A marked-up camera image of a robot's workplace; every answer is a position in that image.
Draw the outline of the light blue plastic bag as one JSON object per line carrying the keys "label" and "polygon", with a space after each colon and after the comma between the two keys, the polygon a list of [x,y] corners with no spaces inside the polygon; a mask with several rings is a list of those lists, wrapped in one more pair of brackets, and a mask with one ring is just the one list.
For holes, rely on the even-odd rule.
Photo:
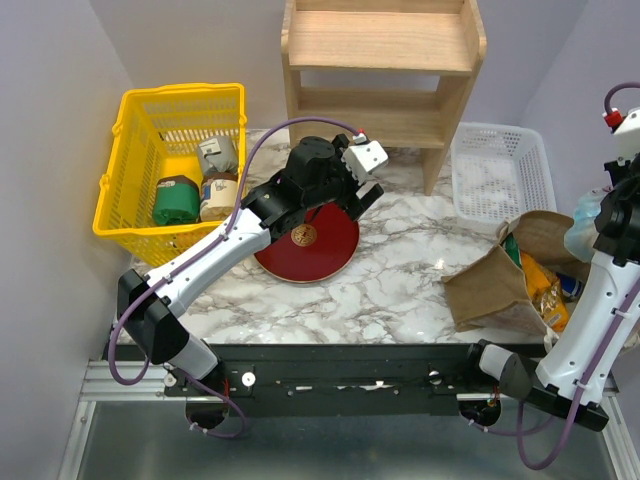
{"label": "light blue plastic bag", "polygon": [[611,186],[593,189],[578,201],[573,213],[573,225],[564,235],[564,246],[577,260],[590,263],[595,254],[598,237],[595,219],[601,211],[601,202],[612,190]]}

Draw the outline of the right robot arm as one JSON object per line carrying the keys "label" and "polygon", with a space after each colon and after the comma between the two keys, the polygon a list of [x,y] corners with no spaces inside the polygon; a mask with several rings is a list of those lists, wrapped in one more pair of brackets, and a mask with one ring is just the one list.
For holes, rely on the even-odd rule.
{"label": "right robot arm", "polygon": [[468,350],[460,379],[501,393],[568,423],[599,432],[609,371],[639,319],[639,161],[605,166],[613,189],[600,204],[588,280],[559,340],[540,361],[482,340]]}

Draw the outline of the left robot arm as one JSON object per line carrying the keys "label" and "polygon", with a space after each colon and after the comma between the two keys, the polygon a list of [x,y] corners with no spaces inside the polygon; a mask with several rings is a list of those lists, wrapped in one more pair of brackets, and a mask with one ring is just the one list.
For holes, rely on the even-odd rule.
{"label": "left robot arm", "polygon": [[308,212],[333,204],[358,220],[383,189],[374,184],[366,194],[358,192],[387,161],[381,144],[363,134],[353,140],[343,134],[332,141],[303,138],[285,166],[251,189],[218,228],[147,274],[129,270],[119,278],[112,335],[125,330],[147,362],[180,369],[197,393],[214,393],[222,380],[218,357],[180,323],[180,316],[236,264],[302,225]]}

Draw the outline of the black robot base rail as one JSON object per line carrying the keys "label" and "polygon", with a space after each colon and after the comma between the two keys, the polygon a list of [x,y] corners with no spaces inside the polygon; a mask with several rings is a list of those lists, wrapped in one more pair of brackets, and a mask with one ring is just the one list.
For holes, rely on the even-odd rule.
{"label": "black robot base rail", "polygon": [[176,369],[168,397],[189,412],[217,415],[225,394],[248,417],[372,416],[460,412],[485,418],[482,394],[500,393],[560,415],[552,392],[535,380],[532,347],[518,345],[494,376],[481,371],[486,344],[240,345],[215,348],[221,363],[193,383]]}

